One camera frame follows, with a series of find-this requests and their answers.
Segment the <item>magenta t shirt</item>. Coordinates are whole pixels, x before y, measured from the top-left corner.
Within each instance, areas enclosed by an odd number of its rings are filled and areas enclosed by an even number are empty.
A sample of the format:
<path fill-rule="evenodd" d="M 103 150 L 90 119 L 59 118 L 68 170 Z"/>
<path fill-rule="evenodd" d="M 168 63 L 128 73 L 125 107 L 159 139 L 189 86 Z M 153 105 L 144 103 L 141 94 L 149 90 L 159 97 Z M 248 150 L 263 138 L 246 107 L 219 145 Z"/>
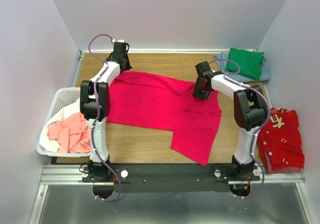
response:
<path fill-rule="evenodd" d="M 110 123 L 172 132 L 171 148 L 206 166 L 222 111 L 218 94 L 193 97 L 195 83 L 152 73 L 126 71 L 109 87 Z"/>

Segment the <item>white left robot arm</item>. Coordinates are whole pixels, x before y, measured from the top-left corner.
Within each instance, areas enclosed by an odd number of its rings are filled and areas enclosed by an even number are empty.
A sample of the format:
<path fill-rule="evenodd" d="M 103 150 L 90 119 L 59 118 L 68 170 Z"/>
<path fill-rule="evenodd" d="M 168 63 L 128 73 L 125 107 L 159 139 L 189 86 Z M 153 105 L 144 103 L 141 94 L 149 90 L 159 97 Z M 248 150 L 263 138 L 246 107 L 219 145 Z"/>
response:
<path fill-rule="evenodd" d="M 110 178 L 112 171 L 106 166 L 109 152 L 106 142 L 106 120 L 110 113 L 110 85 L 126 70 L 131 69 L 129 44 L 124 40 L 112 40 L 113 51 L 103 60 L 101 70 L 90 80 L 80 84 L 80 112 L 87 120 L 90 133 L 90 158 L 88 176 L 101 182 Z"/>

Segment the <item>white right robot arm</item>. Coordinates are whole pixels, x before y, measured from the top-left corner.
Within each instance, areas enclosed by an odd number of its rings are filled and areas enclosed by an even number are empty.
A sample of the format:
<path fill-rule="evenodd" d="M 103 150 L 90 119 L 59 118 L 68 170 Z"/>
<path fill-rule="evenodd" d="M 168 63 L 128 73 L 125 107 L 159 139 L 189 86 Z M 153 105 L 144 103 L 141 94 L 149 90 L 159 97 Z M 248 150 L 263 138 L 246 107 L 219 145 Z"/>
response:
<path fill-rule="evenodd" d="M 193 96 L 209 99 L 211 92 L 221 92 L 233 100 L 233 115 L 239 126 L 238 144 L 231 163 L 213 166 L 218 182 L 259 180 L 260 173 L 255 167 L 255 147 L 260 129 L 270 117 L 270 106 L 258 85 L 239 83 L 227 74 L 213 71 L 207 61 L 195 66 L 197 79 Z"/>

